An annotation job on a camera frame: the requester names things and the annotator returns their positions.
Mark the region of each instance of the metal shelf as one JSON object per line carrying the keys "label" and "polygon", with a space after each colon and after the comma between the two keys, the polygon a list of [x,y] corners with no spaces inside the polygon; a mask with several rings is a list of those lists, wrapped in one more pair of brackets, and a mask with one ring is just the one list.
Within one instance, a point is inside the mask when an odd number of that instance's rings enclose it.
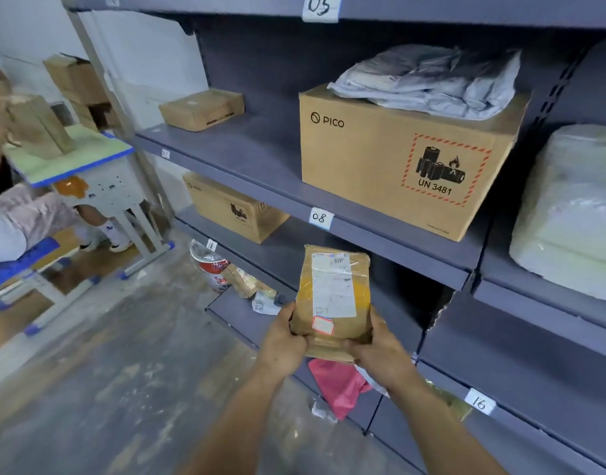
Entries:
{"label": "metal shelf", "polygon": [[[458,398],[465,398],[468,392],[465,386],[423,362],[418,362],[417,367],[420,374],[437,387],[453,393]],[[590,460],[499,407],[496,407],[490,416],[473,410],[465,419],[464,425],[512,475],[597,473],[592,471],[597,465]],[[373,417],[370,431],[412,465],[426,472],[426,466],[404,415],[390,399],[383,398]],[[566,458],[571,461],[572,466],[560,461]]]}
{"label": "metal shelf", "polygon": [[420,360],[463,386],[443,386],[457,396],[473,387],[494,399],[492,418],[507,428],[572,467],[606,474],[606,358],[458,292]]}
{"label": "metal shelf", "polygon": [[[300,17],[305,0],[70,0],[72,10]],[[342,0],[340,19],[606,28],[606,0]]]}
{"label": "metal shelf", "polygon": [[[260,347],[270,323],[275,319],[271,315],[263,315],[252,311],[250,300],[244,300],[233,289],[228,289],[217,297],[207,310],[217,315],[247,343],[256,348]],[[307,367],[309,360],[311,359],[306,359],[303,362],[294,376],[313,391],[315,397],[320,397],[321,390],[316,384],[314,375]],[[358,403],[349,413],[348,418],[362,430],[366,430],[381,397],[382,395],[375,390],[363,393],[358,398]]]}
{"label": "metal shelf", "polygon": [[[288,133],[298,131],[297,125]],[[328,210],[335,214],[332,234],[451,288],[460,289],[479,263],[485,210],[454,242],[303,183],[298,138],[275,134],[270,119],[247,113],[198,133],[163,124],[139,132],[134,144],[157,156],[164,150],[176,165],[305,222],[312,207]]]}
{"label": "metal shelf", "polygon": [[518,266],[508,253],[515,219],[504,213],[494,221],[475,298],[606,356],[606,301]]}
{"label": "metal shelf", "polygon": [[[189,235],[203,244],[207,238],[215,240],[218,243],[216,253],[226,257],[230,262],[268,286],[279,290],[286,300],[293,300],[299,290],[306,244],[349,251],[360,250],[358,247],[296,218],[289,218],[262,244],[252,242],[211,222],[200,216],[192,206],[182,210],[176,216],[176,221],[178,228],[187,231]],[[416,306],[411,298],[415,295],[404,293],[398,286],[395,279],[397,274],[395,268],[392,262],[372,256],[371,303],[385,317],[388,326],[405,349],[412,353],[417,350],[422,336],[422,329],[415,319],[426,315],[424,310],[428,309]],[[426,293],[426,290],[428,287],[418,288],[415,293],[422,295]],[[434,308],[436,301],[433,297],[431,308]]]}

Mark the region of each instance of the desk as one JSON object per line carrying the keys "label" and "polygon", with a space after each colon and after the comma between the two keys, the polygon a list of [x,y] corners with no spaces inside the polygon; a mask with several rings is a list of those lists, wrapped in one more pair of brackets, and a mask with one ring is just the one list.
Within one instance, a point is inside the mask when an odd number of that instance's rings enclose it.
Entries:
{"label": "desk", "polygon": [[[173,242],[162,243],[157,227],[140,208],[140,203],[147,199],[143,190],[147,183],[128,156],[134,148],[112,135],[99,134],[82,125],[66,127],[66,131],[75,149],[59,158],[44,160],[10,144],[4,147],[4,153],[31,186],[51,186],[69,206],[91,205],[103,216],[116,219],[142,255],[121,273],[120,277],[125,279],[173,248]],[[152,252],[130,219],[151,240]]]}

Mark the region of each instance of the person's leg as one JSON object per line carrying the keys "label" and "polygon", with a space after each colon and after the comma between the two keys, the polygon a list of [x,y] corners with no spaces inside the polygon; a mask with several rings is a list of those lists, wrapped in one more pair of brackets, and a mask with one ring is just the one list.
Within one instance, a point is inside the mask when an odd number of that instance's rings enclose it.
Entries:
{"label": "person's leg", "polygon": [[112,243],[110,251],[113,251],[114,253],[125,251],[133,244],[131,239],[129,239],[116,223],[112,222],[106,216],[103,216],[103,214],[93,206],[78,205],[76,209],[83,220],[101,230],[101,232],[109,238]]}

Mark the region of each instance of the number 05 label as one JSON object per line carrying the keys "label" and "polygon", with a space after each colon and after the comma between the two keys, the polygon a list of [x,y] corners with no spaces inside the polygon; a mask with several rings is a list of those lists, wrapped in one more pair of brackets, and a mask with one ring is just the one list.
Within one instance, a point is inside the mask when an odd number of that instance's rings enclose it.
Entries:
{"label": "number 05 label", "polygon": [[311,23],[338,23],[342,0],[305,0],[303,21]]}
{"label": "number 05 label", "polygon": [[309,223],[316,225],[323,230],[329,230],[331,221],[334,219],[334,214],[330,211],[325,211],[321,208],[313,207],[309,212]]}
{"label": "number 05 label", "polygon": [[489,396],[484,395],[481,391],[475,390],[471,388],[466,395],[464,401],[468,405],[472,405],[473,408],[476,408],[480,412],[483,412],[486,415],[490,415],[490,413],[494,410],[494,407],[497,406],[495,400],[491,399]]}

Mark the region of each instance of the red dashed border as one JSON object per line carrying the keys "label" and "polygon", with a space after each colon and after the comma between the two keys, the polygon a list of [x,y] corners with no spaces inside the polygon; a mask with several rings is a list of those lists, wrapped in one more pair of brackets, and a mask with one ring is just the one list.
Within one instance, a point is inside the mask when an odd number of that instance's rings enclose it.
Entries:
{"label": "red dashed border", "polygon": [[[456,202],[454,200],[444,198],[443,196],[437,196],[434,193],[427,192],[426,190],[421,190],[419,188],[410,187],[409,185],[404,184],[406,182],[406,177],[409,174],[409,170],[410,170],[410,166],[411,166],[411,159],[413,158],[413,152],[415,151],[415,145],[418,141],[418,138],[424,138],[425,140],[433,140],[434,142],[444,143],[445,145],[450,145],[450,146],[460,146],[462,148],[467,148],[472,151],[478,151],[480,153],[485,153],[487,155],[483,159],[483,163],[481,165],[479,165],[479,170],[477,171],[477,175],[475,175],[475,178],[473,179],[472,183],[470,184],[470,186],[468,188],[468,193],[466,193],[466,196],[463,198],[463,201]],[[448,201],[449,203],[452,203],[455,206],[464,206],[464,205],[466,205],[466,201],[468,201],[468,198],[470,198],[470,195],[475,190],[475,185],[477,184],[477,181],[479,181],[479,177],[481,176],[481,173],[484,170],[484,167],[488,161],[488,158],[490,158],[490,153],[492,153],[492,150],[488,150],[486,148],[475,147],[472,145],[467,145],[465,143],[452,142],[450,140],[444,140],[443,138],[429,137],[428,135],[415,134],[415,138],[413,139],[413,145],[411,145],[411,152],[409,153],[409,159],[406,161],[406,170],[404,170],[404,177],[402,178],[402,186],[405,188],[408,188],[409,190],[413,190],[416,193],[423,193],[427,196],[432,196],[433,198],[437,198],[438,200]]]}

